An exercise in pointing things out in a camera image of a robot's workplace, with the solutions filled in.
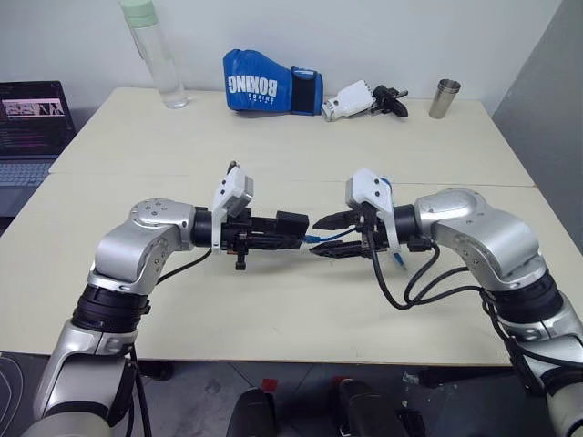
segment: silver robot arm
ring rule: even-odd
[[[484,290],[493,325],[525,388],[547,397],[557,435],[583,437],[583,325],[549,274],[534,231],[468,189],[448,189],[394,207],[388,181],[366,168],[351,177],[345,194],[353,210],[322,218],[314,227],[354,225],[363,241],[326,242],[312,253],[374,260],[371,248],[396,252],[400,244],[422,241],[415,247],[430,249],[423,240],[453,250]],[[399,310],[413,306],[387,299]]]
[[[99,242],[87,286],[38,385],[37,422],[25,437],[111,435],[128,410],[137,375],[134,361],[125,357],[173,252],[195,246],[227,250],[238,255],[237,269],[244,269],[249,249],[300,247],[308,217],[278,211],[276,218],[254,218],[246,208],[252,195],[252,179],[231,163],[212,211],[153,198],[134,206]]]
[[[557,289],[527,224],[491,208],[467,189],[419,198],[414,211],[422,235],[462,258],[519,347],[583,364],[583,325]],[[583,436],[583,371],[525,356],[512,347],[508,351],[527,389],[546,395],[557,435]]]
[[[194,247],[195,214],[191,205],[146,200],[99,242],[85,291],[38,386],[38,421],[61,417],[67,426],[71,413],[81,412],[91,412],[109,426],[121,420],[135,379],[124,357],[169,255]]]

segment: blue boxing glove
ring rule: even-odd
[[[231,50],[222,63],[230,109],[320,114],[323,85],[317,71],[290,70],[255,50]]]

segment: beige tabletop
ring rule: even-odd
[[[378,166],[379,169],[391,166]],[[0,238],[0,350],[50,353],[85,286],[100,238],[144,198],[209,206],[220,174],[99,176],[53,174]],[[342,182],[255,178],[255,215],[276,209],[307,213],[311,222],[345,209]],[[395,184],[400,204],[447,188]],[[536,188],[473,187],[494,207],[520,216],[537,232],[557,284],[583,313],[583,259]],[[204,249],[175,253],[166,271]],[[407,270],[381,260],[398,299],[428,254],[403,253]],[[151,295],[139,326],[140,356],[174,360],[342,361],[503,364],[506,352],[469,291],[409,311],[385,300],[367,259],[321,259],[300,251],[253,252],[248,269],[212,256],[167,280]],[[450,250],[427,275],[461,265]],[[446,285],[474,283],[461,274]]]
[[[272,179],[345,181],[369,167],[397,183],[533,185],[478,101],[445,118],[406,99],[409,117],[242,116],[221,92],[195,92],[165,108],[152,89],[119,88],[83,127],[52,173],[216,178],[232,159]]]

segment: stainless steel tumbler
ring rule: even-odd
[[[439,84],[437,84],[434,101],[429,109],[429,117],[443,118],[459,91],[460,86],[459,82],[455,82],[454,80],[440,80]]]

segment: green bottle cap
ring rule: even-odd
[[[151,0],[119,0],[119,5],[130,27],[150,27],[158,22]]]

